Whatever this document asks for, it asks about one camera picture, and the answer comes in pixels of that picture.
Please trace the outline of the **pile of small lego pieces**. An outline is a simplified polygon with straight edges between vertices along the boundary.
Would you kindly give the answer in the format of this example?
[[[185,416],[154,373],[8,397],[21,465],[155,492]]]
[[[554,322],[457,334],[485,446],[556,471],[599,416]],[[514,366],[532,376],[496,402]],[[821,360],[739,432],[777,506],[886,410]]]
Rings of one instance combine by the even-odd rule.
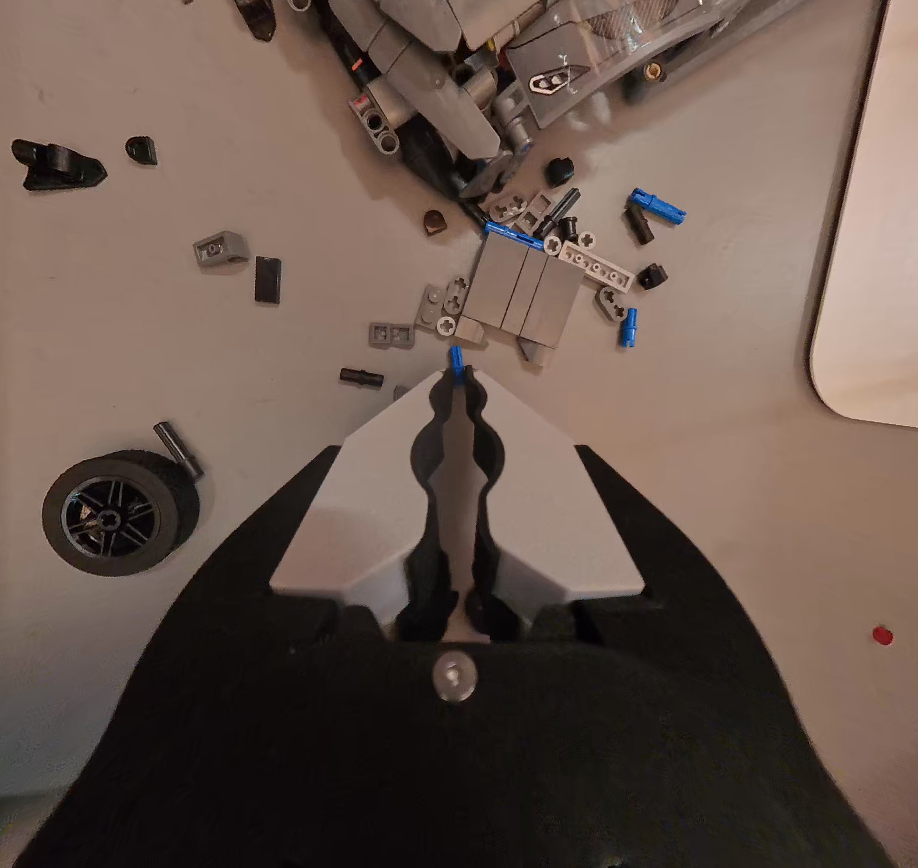
[[[659,288],[668,279],[667,271],[662,265],[651,263],[635,273],[600,256],[595,236],[579,231],[577,220],[570,213],[579,197],[580,191],[572,188],[556,203],[551,197],[539,194],[531,200],[510,196],[497,202],[488,213],[476,203],[464,204],[464,209],[482,230],[483,244],[487,234],[495,232],[529,245],[542,246],[546,252],[582,267],[585,272],[583,284],[596,286],[595,301],[606,320],[617,329],[619,347],[634,348],[637,310],[625,304],[622,297],[634,287],[645,292]],[[458,339],[453,332],[472,276],[469,279],[458,276],[446,286],[427,285],[414,327]]]

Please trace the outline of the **white book stand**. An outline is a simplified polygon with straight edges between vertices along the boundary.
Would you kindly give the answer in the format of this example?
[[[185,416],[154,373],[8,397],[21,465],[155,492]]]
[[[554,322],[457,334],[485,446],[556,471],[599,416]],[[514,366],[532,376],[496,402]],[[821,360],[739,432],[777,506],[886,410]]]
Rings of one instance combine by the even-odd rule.
[[[917,0],[886,0],[809,348],[837,415],[917,426]]]

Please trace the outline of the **grey lego car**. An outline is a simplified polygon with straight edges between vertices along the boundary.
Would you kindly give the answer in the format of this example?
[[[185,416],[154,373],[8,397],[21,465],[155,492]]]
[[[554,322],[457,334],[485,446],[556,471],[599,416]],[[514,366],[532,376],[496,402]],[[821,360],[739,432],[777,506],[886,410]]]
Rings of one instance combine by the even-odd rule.
[[[635,103],[807,0],[286,0],[313,8],[376,149],[478,204],[593,94]]]

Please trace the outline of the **black lego wheel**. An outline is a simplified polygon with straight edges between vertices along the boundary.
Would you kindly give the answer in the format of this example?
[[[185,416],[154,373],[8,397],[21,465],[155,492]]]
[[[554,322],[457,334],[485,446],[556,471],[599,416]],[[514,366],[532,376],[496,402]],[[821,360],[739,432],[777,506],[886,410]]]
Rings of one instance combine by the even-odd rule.
[[[126,577],[164,561],[191,537],[200,515],[192,478],[142,449],[115,451],[64,471],[44,498],[52,550],[88,575]]]

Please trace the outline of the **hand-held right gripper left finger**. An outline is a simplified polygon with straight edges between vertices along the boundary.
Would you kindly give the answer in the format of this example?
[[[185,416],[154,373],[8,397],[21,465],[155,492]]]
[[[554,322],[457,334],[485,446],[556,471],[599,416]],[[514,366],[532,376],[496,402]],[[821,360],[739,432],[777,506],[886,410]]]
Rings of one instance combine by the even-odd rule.
[[[434,372],[345,439],[272,575],[275,594],[368,608],[404,640],[443,637],[458,595],[430,480],[454,383]]]

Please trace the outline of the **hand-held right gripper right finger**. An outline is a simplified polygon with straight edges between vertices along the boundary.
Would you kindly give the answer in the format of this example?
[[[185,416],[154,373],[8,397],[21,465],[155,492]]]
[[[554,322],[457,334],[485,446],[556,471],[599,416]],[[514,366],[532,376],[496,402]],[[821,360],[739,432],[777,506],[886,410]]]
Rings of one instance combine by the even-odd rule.
[[[640,596],[645,580],[574,441],[470,366],[465,406],[486,478],[465,599],[476,632],[514,640],[547,608]]]

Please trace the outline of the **grey lego panel assembly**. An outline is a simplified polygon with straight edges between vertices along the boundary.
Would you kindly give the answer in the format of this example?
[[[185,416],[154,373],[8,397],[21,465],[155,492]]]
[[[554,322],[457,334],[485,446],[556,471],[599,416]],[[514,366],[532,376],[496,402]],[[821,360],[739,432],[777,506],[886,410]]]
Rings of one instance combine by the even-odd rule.
[[[582,267],[499,233],[487,234],[453,332],[479,345],[489,331],[515,338],[522,357],[550,363],[586,275]]]

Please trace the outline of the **dark grey lego axle connector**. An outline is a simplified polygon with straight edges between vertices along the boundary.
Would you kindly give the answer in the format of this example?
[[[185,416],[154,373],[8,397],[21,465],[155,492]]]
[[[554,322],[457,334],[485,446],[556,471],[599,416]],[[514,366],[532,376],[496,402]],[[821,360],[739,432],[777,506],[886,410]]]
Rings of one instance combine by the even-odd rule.
[[[164,420],[154,425],[153,431],[171,454],[174,462],[185,471],[187,477],[194,483],[200,481],[204,476],[204,469],[174,424]]]

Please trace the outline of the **black lego wedge piece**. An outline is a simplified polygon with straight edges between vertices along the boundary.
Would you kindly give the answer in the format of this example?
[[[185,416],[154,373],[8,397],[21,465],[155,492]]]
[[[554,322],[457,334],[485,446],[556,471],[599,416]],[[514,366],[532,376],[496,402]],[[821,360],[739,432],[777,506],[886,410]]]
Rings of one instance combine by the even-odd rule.
[[[22,185],[31,193],[93,188],[108,176],[98,160],[61,145],[19,139],[10,150],[27,168]]]

